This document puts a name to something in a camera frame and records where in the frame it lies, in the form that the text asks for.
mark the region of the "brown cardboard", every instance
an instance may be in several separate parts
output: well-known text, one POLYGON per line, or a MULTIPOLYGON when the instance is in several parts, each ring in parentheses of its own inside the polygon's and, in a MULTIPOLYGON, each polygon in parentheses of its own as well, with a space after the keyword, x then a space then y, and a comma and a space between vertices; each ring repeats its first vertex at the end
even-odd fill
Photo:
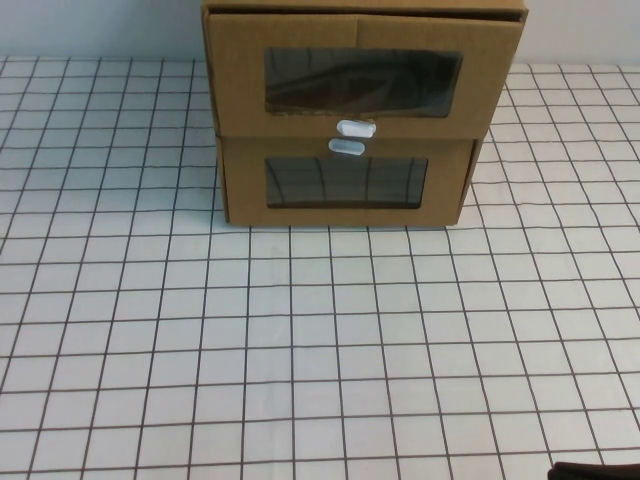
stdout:
MULTIPOLYGON (((460 192, 469 171, 472 141, 374 140, 365 156, 425 157, 429 161, 422 204, 398 208, 269 208, 265 159, 330 155, 329 139, 225 139, 224 164, 229 221, 235 225, 443 226, 459 216, 460 192)), ((336 162, 352 162, 334 156, 336 162)))
MULTIPOLYGON (((523 0, 203 0, 218 180, 227 221, 253 226, 455 224, 527 13, 523 0), (309 52, 309 72, 301 74, 302 83, 294 75, 291 88, 291 66, 301 69, 297 60, 302 57, 289 55, 290 49, 297 49, 296 55, 309 52), (374 90, 368 98, 367 87, 358 90, 366 85, 363 79, 370 84, 379 80, 374 75, 379 69, 365 70, 364 76, 356 72, 352 82, 348 67, 370 65, 361 58, 352 62, 348 55, 369 58, 379 52, 401 61, 415 59, 412 52, 436 59, 430 80, 408 90, 418 92, 414 97, 419 102, 426 98, 426 106, 418 102, 408 108, 400 101, 397 85, 408 85, 397 83, 400 62, 385 66, 395 75, 387 92, 395 97, 374 90), (277 61, 283 53, 290 57, 284 74, 277 61), (323 55, 340 57, 347 65, 343 71, 340 61, 333 60, 327 70, 332 81, 346 78, 347 88, 330 82, 330 88, 319 88, 327 87, 322 83, 327 72, 316 72, 323 55), (284 81, 277 78, 274 87, 276 67, 284 81), (442 82, 445 93, 438 97, 442 82), (341 92, 347 92, 346 101, 340 100, 341 92), (369 103, 354 102, 349 95, 361 95, 369 103), (428 105, 433 99, 440 101, 438 108, 428 105), (381 110, 371 105, 382 105, 381 110), (339 156, 328 148, 332 138, 340 138, 338 122, 346 119, 376 124, 374 138, 364 141, 364 159, 339 156), (362 161, 369 162, 364 202, 358 196, 362 185, 354 182, 362 183, 362 161), (296 183, 310 178, 313 165, 325 203, 318 203, 317 186, 296 183), (405 171, 403 203, 393 189, 405 171), (326 175, 335 183, 341 174, 344 185, 337 184, 342 190, 325 186, 326 175), (326 202, 331 208, 320 208, 326 202)), ((418 72, 414 77, 422 78, 424 70, 418 72)), ((378 83, 384 85, 384 75, 380 77, 378 83)))
MULTIPOLYGON (((306 4, 307 8, 314 3, 306 4)), ((337 2, 321 3, 337 5, 337 2)), ((359 3, 365 10, 363 2, 351 3, 359 3)), ((442 7, 448 2, 408 3, 414 6, 439 3, 442 7)), ((273 4, 275 0, 265 2, 265 6, 273 4)), ((242 5, 234 3, 237 8, 242 5)), ((212 89, 217 103, 218 134, 223 137, 324 138, 336 133, 340 120, 351 118, 373 119, 378 127, 376 136, 380 138, 482 138, 491 122, 525 17, 523 7, 518 10, 520 15, 511 20, 479 20, 409 16, 414 11, 408 16, 220 13, 217 8, 221 6, 229 5, 215 3, 205 10, 204 28, 209 61, 214 66, 212 89), (379 117, 375 113, 274 115, 265 108, 264 52, 272 47, 424 49, 461 52, 463 61, 453 105, 446 118, 379 117)), ((397 6, 393 8, 404 11, 397 6)), ((454 10, 450 5, 447 11, 451 15, 454 10)))
POLYGON ((204 0, 211 11, 458 12, 522 14, 522 0, 204 0))

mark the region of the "dark object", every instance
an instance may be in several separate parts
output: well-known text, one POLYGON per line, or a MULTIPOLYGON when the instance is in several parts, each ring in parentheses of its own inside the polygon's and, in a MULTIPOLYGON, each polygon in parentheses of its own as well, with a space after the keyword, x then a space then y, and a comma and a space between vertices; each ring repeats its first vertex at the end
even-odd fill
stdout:
POLYGON ((580 465, 556 463, 549 471, 549 480, 640 480, 637 465, 580 465))

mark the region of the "cardboard edge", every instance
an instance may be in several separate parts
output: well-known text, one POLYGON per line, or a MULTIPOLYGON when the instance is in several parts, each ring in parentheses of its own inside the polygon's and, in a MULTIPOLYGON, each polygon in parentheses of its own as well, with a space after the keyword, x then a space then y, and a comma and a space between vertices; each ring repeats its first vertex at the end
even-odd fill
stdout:
POLYGON ((478 164, 478 159, 480 158, 480 152, 482 151, 482 146, 484 142, 482 140, 474 140, 473 148, 471 149, 471 157, 469 158, 469 169, 467 170, 467 177, 464 181, 464 187, 462 189, 462 196, 460 197, 460 204, 458 205, 458 218, 462 214, 462 209, 464 207, 464 201, 467 198, 467 193, 469 192, 469 187, 471 187, 471 180, 473 178, 473 172, 476 169, 476 165, 478 164))
POLYGON ((224 148, 222 146, 222 137, 216 135, 216 179, 220 187, 220 193, 222 197, 222 204, 224 205, 224 219, 227 223, 231 223, 229 216, 229 197, 227 196, 227 179, 224 175, 224 148))

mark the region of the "white wall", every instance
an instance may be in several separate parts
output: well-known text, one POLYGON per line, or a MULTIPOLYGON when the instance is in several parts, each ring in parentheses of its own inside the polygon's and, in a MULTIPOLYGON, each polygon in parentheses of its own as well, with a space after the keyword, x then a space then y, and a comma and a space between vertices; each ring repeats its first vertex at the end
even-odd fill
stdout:
MULTIPOLYGON (((640 64, 640 0, 527 0, 521 61, 640 64)), ((202 56, 200 0, 0 0, 0 55, 202 56)))

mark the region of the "drawer pull tab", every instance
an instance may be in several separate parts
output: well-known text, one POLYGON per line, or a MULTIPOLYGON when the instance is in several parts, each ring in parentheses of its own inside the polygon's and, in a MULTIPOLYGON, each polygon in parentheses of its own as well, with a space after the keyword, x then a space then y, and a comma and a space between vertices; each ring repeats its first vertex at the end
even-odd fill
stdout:
POLYGON ((373 138, 377 128, 375 123, 369 122, 358 122, 356 120, 340 120, 338 122, 338 132, 344 137, 373 138))
POLYGON ((329 150, 335 153, 342 153, 343 155, 353 155, 359 157, 364 153, 365 146, 364 143, 361 142, 334 138, 333 140, 329 141, 329 150))

